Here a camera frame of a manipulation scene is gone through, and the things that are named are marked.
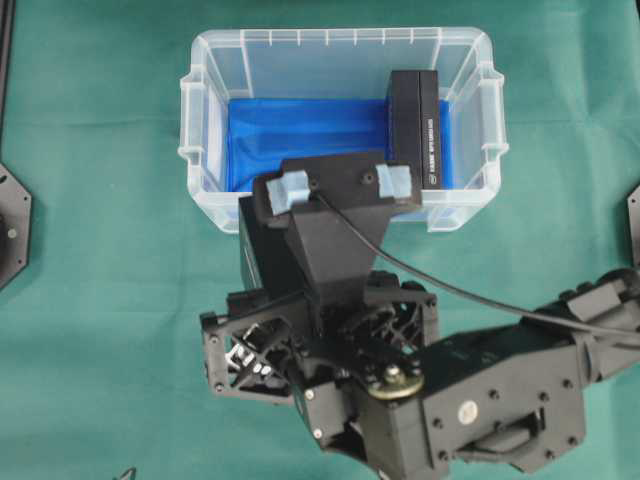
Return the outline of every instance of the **green tablecloth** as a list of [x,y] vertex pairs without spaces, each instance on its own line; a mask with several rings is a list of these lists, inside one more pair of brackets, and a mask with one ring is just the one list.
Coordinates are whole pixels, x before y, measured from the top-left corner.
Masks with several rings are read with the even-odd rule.
[[[0,292],[0,478],[374,478],[321,454],[293,409],[209,394],[197,316],[242,289],[238,239],[187,193],[178,80],[207,29],[393,25],[489,34],[511,151],[460,231],[393,225],[385,247],[527,307],[629,262],[633,0],[18,0],[2,160],[35,210],[31,263]],[[440,317],[445,333],[513,320],[447,295]],[[638,368],[591,388],[585,445],[535,478],[638,478],[639,391]]]

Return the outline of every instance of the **clear plastic bin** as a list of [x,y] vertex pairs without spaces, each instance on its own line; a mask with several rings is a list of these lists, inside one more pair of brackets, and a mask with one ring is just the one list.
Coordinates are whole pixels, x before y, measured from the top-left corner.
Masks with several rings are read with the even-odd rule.
[[451,112],[453,189],[423,190],[423,209],[396,218],[429,231],[464,225],[500,189],[502,85],[491,40],[475,28],[211,30],[193,42],[180,82],[178,153],[195,202],[224,232],[238,231],[238,197],[225,192],[232,98],[384,98],[394,69],[436,69]]

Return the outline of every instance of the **blue liner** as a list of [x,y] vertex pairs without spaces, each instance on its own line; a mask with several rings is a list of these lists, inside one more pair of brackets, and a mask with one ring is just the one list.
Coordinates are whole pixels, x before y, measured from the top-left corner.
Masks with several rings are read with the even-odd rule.
[[[449,108],[440,101],[443,185],[451,188]],[[251,191],[253,179],[284,158],[386,150],[381,100],[235,99],[229,102],[227,191]]]

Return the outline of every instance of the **wire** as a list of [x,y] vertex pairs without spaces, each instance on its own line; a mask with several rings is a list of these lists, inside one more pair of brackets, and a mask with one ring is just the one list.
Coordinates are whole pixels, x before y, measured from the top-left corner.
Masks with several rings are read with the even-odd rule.
[[616,336],[625,336],[631,337],[636,340],[640,340],[640,333],[633,332],[630,330],[622,330],[618,328],[607,328],[607,327],[598,327],[596,325],[589,325],[587,323],[577,322],[575,320],[571,320],[563,317],[556,317],[552,315],[546,315],[544,313],[533,312],[531,310],[527,310],[525,308],[516,307],[514,305],[510,305],[508,303],[499,302],[497,300],[492,300],[487,297],[483,297],[481,295],[469,292],[468,290],[464,290],[462,288],[456,287],[455,285],[451,285],[450,283],[444,282],[433,275],[429,275],[417,268],[412,267],[404,263],[403,261],[397,259],[393,255],[388,254],[380,247],[371,242],[359,229],[356,227],[351,220],[349,220],[344,213],[340,211],[340,209],[334,207],[331,202],[329,202],[322,194],[319,192],[314,193],[315,198],[317,198],[321,203],[323,203],[331,212],[333,212],[344,225],[371,251],[375,252],[380,258],[385,259],[387,262],[395,265],[396,267],[404,270],[405,272],[414,275],[417,278],[424,280],[446,292],[449,292],[453,295],[457,295],[459,297],[465,298],[472,302],[479,303],[486,307],[494,308],[496,310],[502,310],[504,312],[511,313],[513,315],[523,316],[527,318],[532,318],[535,320],[539,320],[541,322],[549,323],[552,325],[559,325],[562,327],[571,328],[573,330],[582,330],[585,332],[590,332],[598,336],[608,336],[608,335],[616,335]]

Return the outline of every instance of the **screw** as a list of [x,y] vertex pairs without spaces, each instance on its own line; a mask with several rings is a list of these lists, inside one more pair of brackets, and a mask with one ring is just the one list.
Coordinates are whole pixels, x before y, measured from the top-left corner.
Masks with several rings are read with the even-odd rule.
[[473,400],[463,402],[458,408],[458,421],[462,425],[471,425],[478,418],[478,404]]
[[364,175],[362,175],[362,178],[360,179],[360,182],[363,185],[370,185],[370,184],[373,183],[374,179],[375,179],[375,177],[373,176],[373,173],[367,172]]
[[397,365],[389,365],[384,370],[384,379],[387,383],[398,383],[401,380],[402,370]]

